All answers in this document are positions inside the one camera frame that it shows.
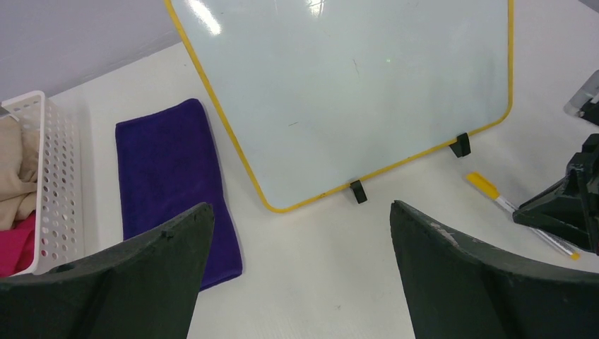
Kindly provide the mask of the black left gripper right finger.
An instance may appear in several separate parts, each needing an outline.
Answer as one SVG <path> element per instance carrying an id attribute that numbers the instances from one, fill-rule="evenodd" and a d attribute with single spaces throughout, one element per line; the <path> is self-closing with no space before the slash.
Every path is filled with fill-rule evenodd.
<path id="1" fill-rule="evenodd" d="M 395 201 L 390 227 L 416 338 L 597 338 L 598 274 L 513 254 Z"/>

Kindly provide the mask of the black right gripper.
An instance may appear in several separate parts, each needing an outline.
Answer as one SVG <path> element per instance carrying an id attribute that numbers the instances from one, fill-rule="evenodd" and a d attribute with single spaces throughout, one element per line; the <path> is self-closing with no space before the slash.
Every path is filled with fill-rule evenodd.
<path id="1" fill-rule="evenodd" d="M 598 134 L 591 134 L 570 159 L 565 178 L 519 208 L 555 219 L 542 229 L 597 255 Z"/>

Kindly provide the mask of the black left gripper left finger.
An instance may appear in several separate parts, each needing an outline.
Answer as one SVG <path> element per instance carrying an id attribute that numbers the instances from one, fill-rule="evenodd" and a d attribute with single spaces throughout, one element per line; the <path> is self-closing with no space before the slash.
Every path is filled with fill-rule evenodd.
<path id="1" fill-rule="evenodd" d="M 213 229 L 200 203 L 47 273 L 2 279 L 1 337 L 187 337 Z"/>

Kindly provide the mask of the white marker pen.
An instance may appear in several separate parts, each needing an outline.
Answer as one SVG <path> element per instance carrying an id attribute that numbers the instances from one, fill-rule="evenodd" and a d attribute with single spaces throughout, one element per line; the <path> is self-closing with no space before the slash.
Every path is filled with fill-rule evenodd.
<path id="1" fill-rule="evenodd" d="M 566 257 L 569 257 L 573 261 L 577 261 L 581 258 L 579 251 L 577 251 L 571 243 L 568 243 L 566 240 L 562 239 L 561 237 L 558 237 L 557 235 L 554 235 L 554 234 L 552 234 L 548 231 L 544 231 L 542 229 L 543 226 L 551 225 L 552 222 L 555 223 L 556 222 L 555 219 L 540 215 L 536 212 L 533 212 L 532 214 L 530 214 L 529 210 L 517 208 L 514 204 L 512 204 L 510 201 L 508 201 L 502 194 L 496 201 L 493 201 L 493 202 L 497 206 L 499 206 L 502 210 L 504 210 L 509 215 L 509 217 L 511 218 L 511 220 L 513 222 L 527 227 L 532 233 L 536 234 L 539 238 L 541 238 L 541 240 L 543 240 L 547 245 L 551 246 L 555 251 L 558 251 L 559 253 L 565 255 Z"/>

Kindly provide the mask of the yellow framed whiteboard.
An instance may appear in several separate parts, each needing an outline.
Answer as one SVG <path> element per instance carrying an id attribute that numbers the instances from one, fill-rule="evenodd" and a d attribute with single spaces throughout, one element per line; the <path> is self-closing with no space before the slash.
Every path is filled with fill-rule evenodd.
<path id="1" fill-rule="evenodd" d="M 167 1 L 264 206 L 473 136 L 513 102 L 512 1 Z"/>

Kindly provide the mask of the yellow marker cap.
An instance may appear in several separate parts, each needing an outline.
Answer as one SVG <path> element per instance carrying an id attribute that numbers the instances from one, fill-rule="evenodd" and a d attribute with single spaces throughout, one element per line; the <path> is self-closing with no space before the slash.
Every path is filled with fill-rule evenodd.
<path id="1" fill-rule="evenodd" d="M 465 176 L 466 180 L 472 184 L 478 191 L 486 195 L 486 197 L 496 201 L 500 196 L 500 192 L 494 184 L 484 178 L 478 172 L 471 172 Z"/>

